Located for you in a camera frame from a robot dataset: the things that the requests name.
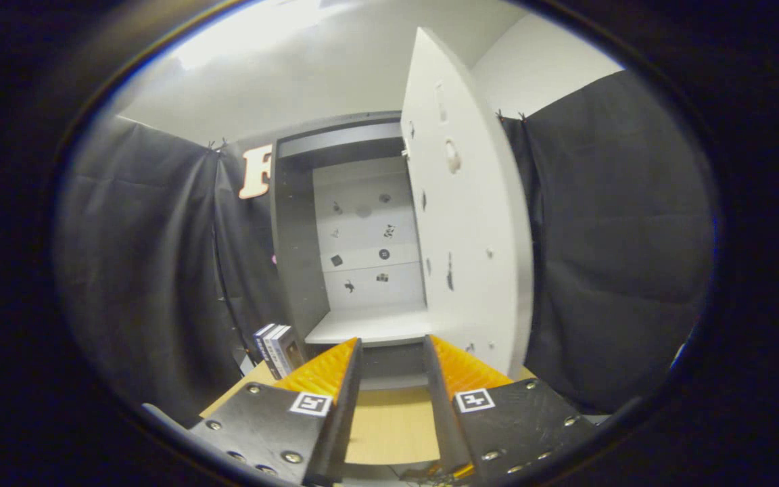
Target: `white wall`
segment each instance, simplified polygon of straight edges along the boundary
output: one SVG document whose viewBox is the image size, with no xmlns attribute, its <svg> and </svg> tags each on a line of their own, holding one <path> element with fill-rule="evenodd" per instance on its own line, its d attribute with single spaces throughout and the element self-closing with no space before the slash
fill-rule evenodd
<svg viewBox="0 0 779 487">
<path fill-rule="evenodd" d="M 517 117 L 621 69 L 587 41 L 529 14 L 479 59 L 473 77 L 495 111 Z"/>
</svg>

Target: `wooden letter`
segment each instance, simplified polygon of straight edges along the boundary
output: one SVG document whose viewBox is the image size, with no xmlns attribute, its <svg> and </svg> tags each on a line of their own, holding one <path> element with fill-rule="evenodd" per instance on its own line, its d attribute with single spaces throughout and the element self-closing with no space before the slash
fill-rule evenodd
<svg viewBox="0 0 779 487">
<path fill-rule="evenodd" d="M 273 163 L 273 145 L 263 145 L 251 149 L 242 154 L 245 160 L 245 180 L 242 182 L 242 189 L 239 191 L 239 198 L 247 200 L 260 196 L 269 191 L 269 185 L 263 182 L 263 175 L 269 178 L 270 169 Z"/>
</svg>

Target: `black metal plate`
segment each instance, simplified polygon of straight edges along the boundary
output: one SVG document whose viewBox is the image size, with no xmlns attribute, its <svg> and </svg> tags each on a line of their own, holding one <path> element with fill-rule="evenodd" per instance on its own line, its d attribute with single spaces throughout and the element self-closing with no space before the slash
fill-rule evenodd
<svg viewBox="0 0 779 487">
<path fill-rule="evenodd" d="M 432 414 L 435 417 L 435 435 L 441 453 L 444 472 L 456 471 L 470 462 L 463 433 L 458 428 L 457 413 L 446 398 L 446 386 L 435 346 L 429 335 L 423 337 L 423 360 L 429 377 L 429 395 L 432 398 Z"/>
<path fill-rule="evenodd" d="M 259 390 L 251 392 L 252 386 Z M 325 417 L 290 411 L 299 392 L 250 382 L 191 432 L 213 446 L 244 457 L 246 465 L 269 467 L 279 478 L 302 484 Z M 220 429 L 210 428 L 210 422 Z M 285 453 L 300 457 L 297 463 Z"/>
<path fill-rule="evenodd" d="M 494 407 L 463 413 L 452 401 L 480 484 L 545 468 L 593 434 L 594 425 L 543 381 L 521 380 L 486 392 Z M 489 453 L 497 456 L 488 459 Z"/>
<path fill-rule="evenodd" d="M 356 340 L 344 372 L 344 381 L 338 391 L 336 406 L 327 416 L 321 439 L 308 466 L 306 480 L 311 484 L 333 485 L 342 480 L 344 457 L 347 455 L 347 446 L 350 443 L 353 412 L 356 407 L 356 397 L 359 395 L 361 364 L 362 340 Z"/>
</svg>

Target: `black sticker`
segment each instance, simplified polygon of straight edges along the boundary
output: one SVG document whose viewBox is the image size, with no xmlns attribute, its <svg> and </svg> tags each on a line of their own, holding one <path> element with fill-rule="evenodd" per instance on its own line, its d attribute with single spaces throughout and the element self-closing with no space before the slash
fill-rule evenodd
<svg viewBox="0 0 779 487">
<path fill-rule="evenodd" d="M 455 289 L 452 289 L 452 252 L 449 253 L 449 257 L 446 259 L 446 287 L 449 287 L 449 290 L 454 291 Z"/>
</svg>

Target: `orange gripper pad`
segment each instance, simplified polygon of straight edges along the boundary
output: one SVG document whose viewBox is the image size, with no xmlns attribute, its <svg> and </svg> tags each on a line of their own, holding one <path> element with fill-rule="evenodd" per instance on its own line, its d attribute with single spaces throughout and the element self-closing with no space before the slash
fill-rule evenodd
<svg viewBox="0 0 779 487">
<path fill-rule="evenodd" d="M 276 382 L 276 388 L 333 396 L 333 403 L 335 403 L 338 400 L 338 391 L 344 381 L 344 374 L 347 373 L 350 355 L 358 340 L 358 338 L 352 338 L 347 342 L 339 343 L 312 358 L 311 361 Z"/>
<path fill-rule="evenodd" d="M 434 335 L 430 335 L 429 338 L 432 339 L 432 346 L 435 346 L 438 363 L 441 364 L 441 372 L 449 400 L 452 400 L 457 392 L 513 384 L 513 381 L 503 373 L 489 367 L 479 358 L 468 354 L 458 346 L 445 342 Z"/>
</svg>

